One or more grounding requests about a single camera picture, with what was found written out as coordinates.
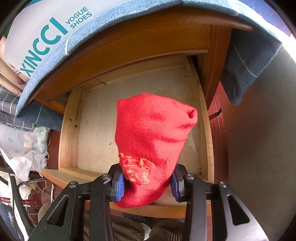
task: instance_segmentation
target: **floor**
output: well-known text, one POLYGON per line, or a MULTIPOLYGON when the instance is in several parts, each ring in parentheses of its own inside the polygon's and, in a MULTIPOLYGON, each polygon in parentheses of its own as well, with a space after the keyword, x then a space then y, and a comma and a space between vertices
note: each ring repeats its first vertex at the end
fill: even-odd
MULTIPOLYGON (((221 83, 219 83, 215 97, 209 108, 210 125, 212 131, 213 139, 213 151, 214 151, 214 166, 215 166, 215 183, 223 180, 228 181, 228 150, 227 150, 227 134, 224 125, 223 114, 217 114, 220 109, 219 95, 221 91, 224 91, 221 83)), ((48 169, 58 169, 58 153, 59 153, 59 138, 60 132, 51 130, 50 131, 50 143, 48 146, 49 159, 47 161, 48 169)), ((40 201, 42 204, 50 201, 50 185, 47 184, 47 188, 44 193, 41 192, 34 194, 34 199, 40 201)), ((39 187, 43 189, 45 187, 44 183, 40 183, 39 187)), ((54 186, 53 198, 56 199, 58 195, 62 192, 62 188, 54 186)), ((122 216, 118 211, 111 211, 111 214, 122 216)), ((213 233, 212 216, 211 212, 207 213, 207 241, 212 241, 213 233)))

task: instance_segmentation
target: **red knit fabric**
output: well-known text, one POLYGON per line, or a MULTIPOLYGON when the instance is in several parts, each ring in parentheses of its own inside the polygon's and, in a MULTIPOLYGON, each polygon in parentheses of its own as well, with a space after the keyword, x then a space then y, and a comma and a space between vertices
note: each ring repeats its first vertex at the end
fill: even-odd
POLYGON ((129 181, 117 206, 144 206, 162 196, 196 122, 196 109, 167 97, 143 93, 118 101, 115 141, 129 181))

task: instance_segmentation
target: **open drawer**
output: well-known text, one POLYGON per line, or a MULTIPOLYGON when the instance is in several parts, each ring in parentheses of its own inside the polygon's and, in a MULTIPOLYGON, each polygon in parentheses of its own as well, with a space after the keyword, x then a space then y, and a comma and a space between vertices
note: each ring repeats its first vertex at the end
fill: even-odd
MULTIPOLYGON (((213 144, 207 107, 190 56, 139 62, 102 74, 72 90, 66 106, 59 145, 59 170, 42 175, 64 188, 70 181, 85 183, 119 162, 114 140, 116 105, 120 99, 150 93, 193 106, 198 123, 190 132, 178 163, 204 181, 214 182, 213 144)), ((122 212, 160 218, 184 218, 186 203, 177 203, 170 188, 153 204, 122 212)))

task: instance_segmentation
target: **embroidered patch on sock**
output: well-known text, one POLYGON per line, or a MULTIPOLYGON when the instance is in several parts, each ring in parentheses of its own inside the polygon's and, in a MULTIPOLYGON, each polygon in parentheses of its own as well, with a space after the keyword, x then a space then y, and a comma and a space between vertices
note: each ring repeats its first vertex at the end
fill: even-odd
POLYGON ((137 184, 148 184, 148 174, 155 169, 154 163, 145 158, 133 158, 119 153, 120 166, 126 179, 137 184))

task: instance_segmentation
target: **metal screw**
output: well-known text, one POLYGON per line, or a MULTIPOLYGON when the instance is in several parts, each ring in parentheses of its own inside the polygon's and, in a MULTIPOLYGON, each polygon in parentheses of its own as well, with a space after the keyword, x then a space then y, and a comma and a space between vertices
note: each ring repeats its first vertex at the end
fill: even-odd
POLYGON ((227 183, 226 182, 219 182, 218 184, 222 188, 226 188, 227 187, 227 183))
POLYGON ((189 180, 194 179, 194 175, 193 175, 192 173, 187 173, 187 174, 185 175, 185 177, 186 177, 187 179, 189 179, 189 180))
POLYGON ((77 186, 77 182, 75 182, 75 181, 72 181, 72 182, 69 183, 70 188, 74 188, 76 186, 77 186))
POLYGON ((102 179, 103 179, 103 180, 108 180, 110 177, 111 177, 111 176, 110 176, 110 174, 108 174, 108 173, 102 175, 102 179))

